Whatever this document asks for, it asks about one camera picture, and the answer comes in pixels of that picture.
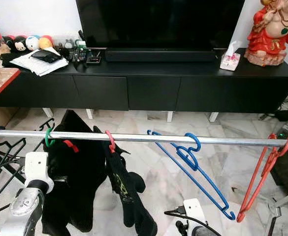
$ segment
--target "stack of papers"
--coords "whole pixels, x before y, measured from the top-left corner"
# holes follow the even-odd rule
[[[45,48],[44,50],[47,50],[47,51],[50,51],[50,52],[55,53],[57,55],[60,55],[52,47]],[[53,63],[48,63],[48,62],[42,61],[40,59],[31,57],[31,55],[33,53],[36,53],[37,51],[39,51],[39,49],[37,49],[37,50],[35,50],[29,54],[26,54],[24,56],[15,58],[14,60],[11,60],[10,62],[15,64],[15,65],[21,66],[23,68],[29,69],[31,72],[34,72],[38,76],[49,74],[52,71],[57,70],[58,68],[61,68],[61,67],[68,65],[68,62],[65,58],[57,60],[56,62],[53,62]]]

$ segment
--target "tv screen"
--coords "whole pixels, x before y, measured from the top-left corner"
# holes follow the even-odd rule
[[[228,47],[244,0],[76,0],[87,47]]]

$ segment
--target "tissue box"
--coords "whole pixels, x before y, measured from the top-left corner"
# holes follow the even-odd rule
[[[221,69],[234,71],[239,63],[240,54],[234,53],[232,56],[227,56],[226,53],[222,56]]]

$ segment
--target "blue hanger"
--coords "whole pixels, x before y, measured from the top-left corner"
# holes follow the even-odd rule
[[[151,130],[147,130],[147,134],[148,135],[161,135],[158,132],[151,132]],[[224,203],[224,207],[220,206],[215,199],[202,187],[202,185],[200,185],[197,180],[180,164],[180,162],[178,162],[160,143],[156,143],[174,162],[175,164],[177,164],[181,170],[184,171],[184,173],[197,185],[197,187],[199,187],[203,193],[205,193],[205,195],[218,207],[218,209],[230,220],[235,220],[236,216],[234,215],[234,213],[231,211],[230,215],[226,212],[226,210],[228,210],[229,208],[229,204],[226,200],[226,198],[223,196],[223,194],[221,193],[221,191],[218,189],[218,187],[212,182],[212,180],[208,177],[208,175],[199,167],[198,162],[196,157],[194,156],[194,154],[192,153],[192,151],[199,151],[201,149],[201,143],[200,141],[197,139],[197,137],[192,134],[192,133],[186,133],[185,136],[190,137],[192,139],[195,140],[196,142],[196,148],[193,147],[189,147],[186,148],[184,146],[178,146],[175,143],[170,143],[171,145],[173,145],[176,150],[177,150],[177,154],[188,164],[188,166],[191,167],[192,170],[194,171],[200,171],[200,173],[207,179],[207,181],[211,184],[211,186],[215,189],[216,193],[220,196],[221,200]]]

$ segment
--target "black wallet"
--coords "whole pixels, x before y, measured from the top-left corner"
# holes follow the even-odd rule
[[[46,61],[48,63],[53,63],[53,62],[63,58],[62,56],[59,56],[59,55],[52,53],[50,51],[47,51],[47,50],[37,51],[36,53],[32,54],[32,57]]]

